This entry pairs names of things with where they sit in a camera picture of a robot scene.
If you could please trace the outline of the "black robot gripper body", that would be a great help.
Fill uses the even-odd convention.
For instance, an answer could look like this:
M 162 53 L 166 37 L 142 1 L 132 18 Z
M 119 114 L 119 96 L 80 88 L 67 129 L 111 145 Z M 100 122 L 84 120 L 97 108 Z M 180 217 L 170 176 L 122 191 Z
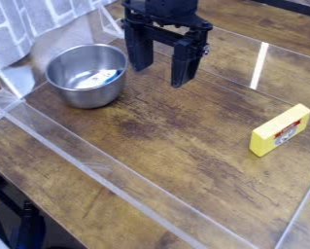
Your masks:
M 199 0 L 122 0 L 124 28 L 138 32 L 138 39 L 174 46 L 186 40 L 204 47 L 213 24 L 196 14 Z

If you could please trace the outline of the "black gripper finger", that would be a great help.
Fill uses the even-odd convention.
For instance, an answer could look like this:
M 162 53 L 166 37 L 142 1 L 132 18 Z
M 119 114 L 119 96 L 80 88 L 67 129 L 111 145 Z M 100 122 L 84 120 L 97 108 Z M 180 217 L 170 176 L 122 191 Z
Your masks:
M 207 44 L 176 42 L 171 63 L 171 86 L 180 88 L 196 75 L 199 61 L 207 54 Z
M 143 25 L 126 21 L 123 26 L 130 63 L 135 71 L 142 71 L 154 63 L 154 40 Z

